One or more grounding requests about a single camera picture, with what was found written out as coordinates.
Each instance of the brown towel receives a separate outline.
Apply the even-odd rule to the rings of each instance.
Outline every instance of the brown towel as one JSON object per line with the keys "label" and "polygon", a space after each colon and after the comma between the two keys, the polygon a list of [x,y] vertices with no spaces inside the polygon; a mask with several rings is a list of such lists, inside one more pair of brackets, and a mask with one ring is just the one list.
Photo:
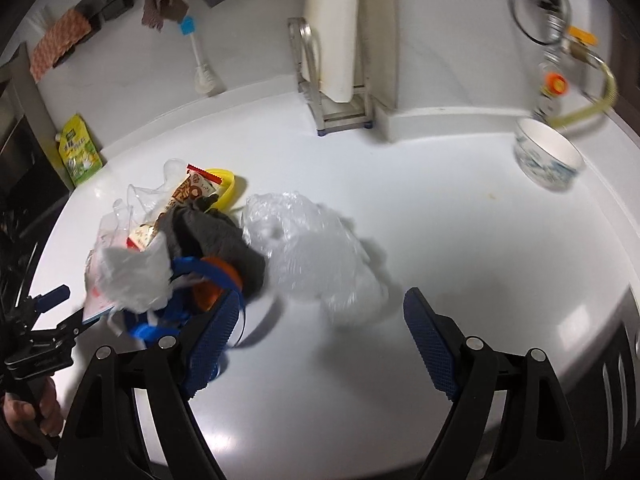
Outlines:
{"label": "brown towel", "polygon": [[164,19],[180,23],[189,7],[183,0],[145,0],[142,24],[162,30]]}
{"label": "brown towel", "polygon": [[31,54],[31,75],[40,81],[65,52],[89,32],[89,21],[75,9],[69,9],[38,42]]}

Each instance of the black cable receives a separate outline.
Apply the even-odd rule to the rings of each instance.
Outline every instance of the black cable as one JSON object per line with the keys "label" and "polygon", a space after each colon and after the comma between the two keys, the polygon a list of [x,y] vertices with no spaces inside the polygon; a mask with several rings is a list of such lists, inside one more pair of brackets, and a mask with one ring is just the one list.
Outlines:
{"label": "black cable", "polygon": [[[564,17],[563,17],[563,21],[565,23],[565,26],[568,27],[570,24],[570,16],[571,16],[571,7],[569,6],[569,0],[564,0],[565,4],[566,4],[566,11],[564,12]],[[520,32],[522,34],[524,34],[527,38],[529,38],[531,41],[533,41],[533,43],[541,45],[541,46],[553,46],[556,44],[559,44],[562,41],[562,35],[560,35],[556,40],[553,41],[542,41],[539,40],[537,38],[534,38],[532,35],[530,35],[522,26],[522,24],[520,23],[520,20],[518,19],[518,16],[516,15],[516,6],[515,6],[515,0],[509,0],[509,12],[511,13],[511,17],[513,18],[513,21],[515,22],[516,26],[520,29]]]}

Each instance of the crumpled plastic bag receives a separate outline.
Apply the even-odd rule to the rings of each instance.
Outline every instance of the crumpled plastic bag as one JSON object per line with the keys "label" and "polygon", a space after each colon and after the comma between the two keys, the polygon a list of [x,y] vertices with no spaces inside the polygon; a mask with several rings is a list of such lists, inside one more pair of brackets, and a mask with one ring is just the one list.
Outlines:
{"label": "crumpled plastic bag", "polygon": [[375,318],[388,290],[335,212],[298,193],[253,195],[242,211],[244,240],[268,257],[268,282],[283,294],[320,299],[337,326]]}
{"label": "crumpled plastic bag", "polygon": [[166,307],[174,292],[164,233],[158,233],[144,251],[111,246],[98,250],[95,257],[96,285],[116,310],[142,314]]}

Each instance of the white bowl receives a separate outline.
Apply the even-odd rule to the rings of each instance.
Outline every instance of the white bowl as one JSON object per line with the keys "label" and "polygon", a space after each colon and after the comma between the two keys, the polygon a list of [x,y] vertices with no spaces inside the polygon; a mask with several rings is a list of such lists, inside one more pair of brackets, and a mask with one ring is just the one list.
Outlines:
{"label": "white bowl", "polygon": [[569,189],[584,168],[584,159],[571,142],[551,126],[531,118],[518,121],[514,152],[522,171],[552,191]]}

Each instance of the silver bolt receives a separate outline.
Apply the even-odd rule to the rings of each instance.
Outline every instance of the silver bolt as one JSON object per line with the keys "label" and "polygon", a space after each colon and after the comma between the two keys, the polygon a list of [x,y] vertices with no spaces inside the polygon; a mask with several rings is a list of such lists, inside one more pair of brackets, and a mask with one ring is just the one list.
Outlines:
{"label": "silver bolt", "polygon": [[95,352],[95,356],[98,359],[106,359],[107,357],[109,357],[111,355],[111,348],[109,348],[108,346],[101,346],[100,348],[97,349],[97,351]]}
{"label": "silver bolt", "polygon": [[466,345],[472,350],[482,350],[482,348],[484,348],[484,343],[477,337],[470,337],[469,339],[467,339]]}
{"label": "silver bolt", "polygon": [[534,361],[538,361],[539,363],[543,363],[546,360],[546,354],[539,348],[534,348],[531,351],[531,357]]}
{"label": "silver bolt", "polygon": [[172,335],[165,335],[158,341],[158,346],[163,349],[171,348],[173,345],[175,345],[175,337]]}

